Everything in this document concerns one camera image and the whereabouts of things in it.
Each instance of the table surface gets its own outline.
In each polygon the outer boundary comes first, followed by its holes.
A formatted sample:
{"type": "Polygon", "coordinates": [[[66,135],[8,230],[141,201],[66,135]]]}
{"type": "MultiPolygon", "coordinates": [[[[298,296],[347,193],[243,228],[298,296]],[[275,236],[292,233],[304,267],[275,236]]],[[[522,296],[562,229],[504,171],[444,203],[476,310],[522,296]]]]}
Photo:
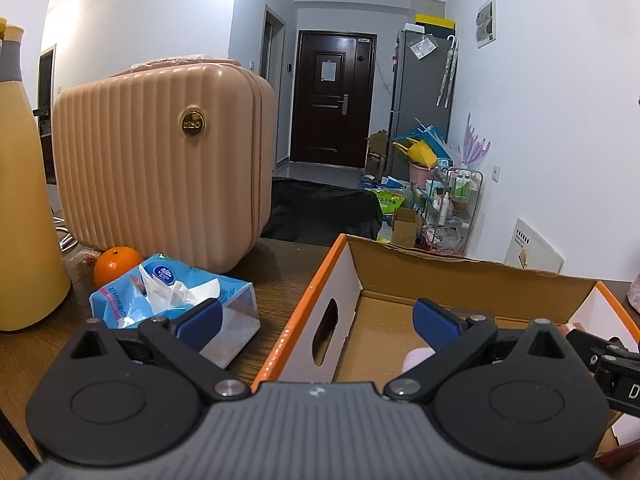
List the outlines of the table surface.
{"type": "MultiPolygon", "coordinates": [[[[228,370],[250,384],[260,371],[293,309],[328,253],[328,248],[261,238],[229,276],[252,282],[261,327],[228,370]]],[[[76,327],[91,316],[89,295],[95,290],[93,269],[82,262],[81,248],[65,253],[73,289],[64,303],[38,325],[19,333],[0,333],[0,408],[34,449],[27,431],[27,401],[76,327]]],[[[628,283],[605,282],[640,326],[640,315],[626,300],[628,283]]],[[[0,444],[0,480],[17,480],[24,472],[0,444]]]]}

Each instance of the gray bottle neck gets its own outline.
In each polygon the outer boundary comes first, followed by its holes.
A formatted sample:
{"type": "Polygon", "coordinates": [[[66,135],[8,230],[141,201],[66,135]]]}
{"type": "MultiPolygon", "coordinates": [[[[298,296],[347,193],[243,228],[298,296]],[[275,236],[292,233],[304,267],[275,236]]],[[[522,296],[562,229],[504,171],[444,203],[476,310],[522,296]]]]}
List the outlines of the gray bottle neck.
{"type": "Polygon", "coordinates": [[[18,41],[3,41],[0,46],[0,83],[6,81],[22,81],[18,41]]]}

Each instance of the metal screw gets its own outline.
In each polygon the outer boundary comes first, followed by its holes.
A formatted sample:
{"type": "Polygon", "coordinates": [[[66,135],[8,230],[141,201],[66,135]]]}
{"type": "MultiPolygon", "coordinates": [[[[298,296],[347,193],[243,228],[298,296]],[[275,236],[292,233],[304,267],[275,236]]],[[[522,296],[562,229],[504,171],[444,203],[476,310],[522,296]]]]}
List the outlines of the metal screw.
{"type": "Polygon", "coordinates": [[[213,390],[223,397],[235,397],[246,390],[246,385],[237,379],[224,379],[213,387],[213,390]]]}
{"type": "Polygon", "coordinates": [[[398,396],[413,395],[420,391],[420,383],[413,379],[396,379],[389,383],[389,389],[398,396]]]}

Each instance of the suitcase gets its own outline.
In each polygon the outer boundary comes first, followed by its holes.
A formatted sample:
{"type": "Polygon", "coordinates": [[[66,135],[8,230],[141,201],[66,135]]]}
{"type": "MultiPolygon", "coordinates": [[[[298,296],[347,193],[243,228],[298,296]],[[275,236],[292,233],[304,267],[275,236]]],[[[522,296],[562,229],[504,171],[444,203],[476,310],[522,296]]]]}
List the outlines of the suitcase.
{"type": "Polygon", "coordinates": [[[56,101],[66,224],[89,247],[131,246],[227,272],[269,218],[273,89],[235,62],[153,66],[56,101]]]}

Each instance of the black cloth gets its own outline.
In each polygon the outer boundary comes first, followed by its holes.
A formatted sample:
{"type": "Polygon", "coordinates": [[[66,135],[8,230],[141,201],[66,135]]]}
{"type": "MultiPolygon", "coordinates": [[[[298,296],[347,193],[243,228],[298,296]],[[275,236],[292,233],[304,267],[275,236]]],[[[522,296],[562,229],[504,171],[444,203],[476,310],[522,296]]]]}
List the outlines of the black cloth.
{"type": "Polygon", "coordinates": [[[365,189],[274,178],[264,238],[330,247],[340,233],[377,239],[378,197],[365,189]]]}

